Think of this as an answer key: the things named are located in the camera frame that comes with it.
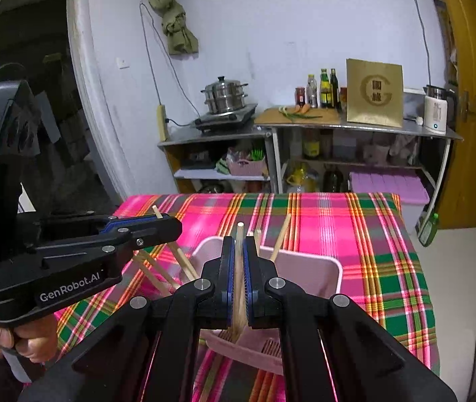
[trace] white wall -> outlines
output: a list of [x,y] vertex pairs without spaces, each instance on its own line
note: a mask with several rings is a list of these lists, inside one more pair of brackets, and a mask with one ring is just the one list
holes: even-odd
[[[292,103],[309,73],[336,68],[346,85],[346,59],[401,64],[406,87],[427,84],[422,29],[413,0],[178,0],[199,56],[183,61],[190,94],[217,76],[248,82],[260,109]],[[440,26],[432,0],[418,0],[431,57],[431,81],[445,82]]]
[[[413,0],[178,0],[199,54],[173,57],[186,92],[201,111],[200,92],[219,75],[248,82],[248,100],[292,103],[307,74],[336,68],[346,84],[346,58],[403,66],[406,87],[427,84],[422,31]],[[431,54],[432,83],[445,82],[440,27],[432,0],[418,0]],[[139,18],[139,0],[89,0],[92,34],[106,101],[139,193],[176,190],[156,147],[156,92]],[[147,18],[147,37],[167,116],[195,118],[181,95]],[[161,32],[159,17],[156,28]],[[116,58],[129,68],[118,69]]]

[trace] white kettle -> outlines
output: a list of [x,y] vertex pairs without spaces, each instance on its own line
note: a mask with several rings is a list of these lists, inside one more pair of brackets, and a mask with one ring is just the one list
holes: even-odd
[[446,89],[428,84],[424,88],[424,127],[437,134],[446,133],[446,118],[448,117],[448,101]]

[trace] green dish soap bottle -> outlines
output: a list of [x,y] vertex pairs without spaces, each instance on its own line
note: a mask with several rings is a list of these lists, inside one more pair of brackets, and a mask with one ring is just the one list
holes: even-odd
[[422,246],[428,247],[437,233],[439,228],[439,215],[433,213],[433,216],[427,220],[426,225],[422,228],[422,234],[419,235],[418,240]]

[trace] light switch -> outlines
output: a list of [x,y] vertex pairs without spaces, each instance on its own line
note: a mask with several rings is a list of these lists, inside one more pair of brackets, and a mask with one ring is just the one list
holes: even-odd
[[120,57],[117,57],[117,68],[119,69],[130,68],[130,65],[126,62],[126,60],[121,59]]

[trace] purple storage box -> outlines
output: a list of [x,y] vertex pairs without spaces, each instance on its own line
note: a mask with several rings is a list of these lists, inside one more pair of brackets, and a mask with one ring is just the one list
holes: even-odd
[[430,197],[414,172],[351,172],[351,190],[355,193],[396,193],[402,203],[402,218],[411,232]]

